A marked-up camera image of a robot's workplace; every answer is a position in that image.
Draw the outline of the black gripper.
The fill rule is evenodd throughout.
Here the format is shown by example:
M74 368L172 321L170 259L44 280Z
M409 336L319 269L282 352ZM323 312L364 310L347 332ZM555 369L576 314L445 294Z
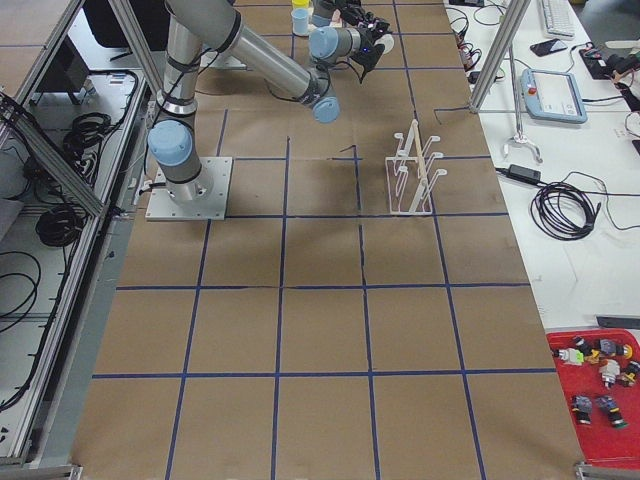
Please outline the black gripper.
M360 36L360 46L355 53L355 62L363 68L375 68L385 52L382 43L376 43L371 31L364 28L357 28Z

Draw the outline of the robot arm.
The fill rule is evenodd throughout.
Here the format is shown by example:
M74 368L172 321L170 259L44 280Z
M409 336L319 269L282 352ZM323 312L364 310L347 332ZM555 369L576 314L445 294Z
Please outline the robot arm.
M315 120L326 124L340 113L330 69L348 58L369 73L389 49L389 22L358 1L314 2L304 23L312 29L307 66L247 26L231 1L169 1L166 9L170 21L164 80L147 144L176 203L202 200L215 186L196 150L200 74L209 72L232 84L240 77L226 63L234 59L263 77L275 98L310 108Z

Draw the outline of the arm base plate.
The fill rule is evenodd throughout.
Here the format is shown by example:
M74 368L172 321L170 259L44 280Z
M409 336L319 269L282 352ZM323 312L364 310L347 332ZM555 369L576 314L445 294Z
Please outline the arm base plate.
M201 157L199 176L185 184L167 181L158 168L146 210L149 221L224 220L232 177L231 157Z

